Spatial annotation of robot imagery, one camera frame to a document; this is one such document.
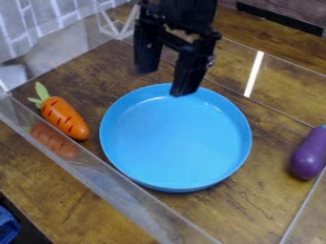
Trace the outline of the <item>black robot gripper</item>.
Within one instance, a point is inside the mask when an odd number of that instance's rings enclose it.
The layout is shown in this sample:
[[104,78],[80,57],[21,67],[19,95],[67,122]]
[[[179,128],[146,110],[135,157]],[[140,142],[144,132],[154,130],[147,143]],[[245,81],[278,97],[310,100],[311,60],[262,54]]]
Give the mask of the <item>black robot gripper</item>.
[[134,31],[134,64],[139,73],[158,70],[163,45],[179,51],[170,95],[194,93],[214,64],[222,34],[211,28],[218,0],[139,0]]

